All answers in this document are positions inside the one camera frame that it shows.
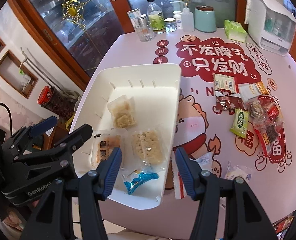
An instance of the green tissue pack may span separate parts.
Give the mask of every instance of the green tissue pack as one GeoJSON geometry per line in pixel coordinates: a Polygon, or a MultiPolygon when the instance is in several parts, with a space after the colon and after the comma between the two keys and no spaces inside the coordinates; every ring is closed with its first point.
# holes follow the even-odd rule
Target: green tissue pack
{"type": "Polygon", "coordinates": [[[246,43],[247,32],[240,23],[225,20],[224,27],[228,39],[246,43]]]}

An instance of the white storage box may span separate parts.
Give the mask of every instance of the white storage box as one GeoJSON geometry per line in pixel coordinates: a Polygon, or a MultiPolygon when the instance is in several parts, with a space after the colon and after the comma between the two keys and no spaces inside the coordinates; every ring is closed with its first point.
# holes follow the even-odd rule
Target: white storage box
{"type": "MultiPolygon", "coordinates": [[[[161,125],[162,142],[167,148],[167,165],[173,146],[175,133],[181,68],[176,64],[152,64],[108,68],[99,72],[84,103],[78,108],[75,125],[71,131],[87,123],[95,130],[113,128],[107,103],[126,95],[134,100],[137,126],[127,129],[129,132],[161,125]]],[[[92,139],[89,139],[73,154],[73,162],[78,177],[91,170],[90,154],[92,139]]],[[[150,209],[161,203],[165,189],[167,170],[158,172],[159,179],[152,179],[139,186],[132,195],[128,195],[121,176],[109,196],[110,199],[135,209],[150,209]]]]}
{"type": "Polygon", "coordinates": [[[285,56],[296,30],[295,17],[275,0],[247,0],[245,24],[262,49],[285,56]]]}

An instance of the tile floor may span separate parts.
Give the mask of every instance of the tile floor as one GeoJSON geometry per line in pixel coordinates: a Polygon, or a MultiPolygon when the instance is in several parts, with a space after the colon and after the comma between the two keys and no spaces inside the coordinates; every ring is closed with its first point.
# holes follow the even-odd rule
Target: tile floor
{"type": "MultiPolygon", "coordinates": [[[[80,222],[79,206],[77,204],[77,201],[78,201],[78,199],[74,200],[74,198],[73,198],[72,221],[74,221],[74,222],[80,222]]],[[[105,226],[107,234],[117,233],[117,232],[120,232],[120,231],[125,229],[123,227],[117,226],[117,225],[115,225],[113,223],[110,223],[108,221],[104,221],[104,226],[105,226]]],[[[76,237],[82,238],[80,224],[74,224],[73,225],[73,230],[74,230],[74,233],[75,233],[76,237]]]]}

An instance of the brown wooden lid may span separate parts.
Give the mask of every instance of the brown wooden lid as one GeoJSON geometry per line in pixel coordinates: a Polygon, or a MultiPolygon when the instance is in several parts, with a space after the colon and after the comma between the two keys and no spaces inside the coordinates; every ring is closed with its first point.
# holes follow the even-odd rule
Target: brown wooden lid
{"type": "Polygon", "coordinates": [[[196,6],[196,9],[197,9],[197,10],[200,10],[200,11],[208,11],[208,12],[211,12],[211,11],[214,10],[213,7],[211,7],[211,6],[206,6],[206,5],[198,5],[198,6],[196,6]]]}

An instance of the bottle with green label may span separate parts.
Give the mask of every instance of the bottle with green label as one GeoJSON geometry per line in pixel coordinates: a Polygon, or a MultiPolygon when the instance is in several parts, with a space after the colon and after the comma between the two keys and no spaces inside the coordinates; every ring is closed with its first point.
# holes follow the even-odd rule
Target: bottle with green label
{"type": "Polygon", "coordinates": [[[166,24],[161,8],[155,3],[155,0],[147,0],[147,15],[155,33],[160,34],[166,31],[166,24]]]}

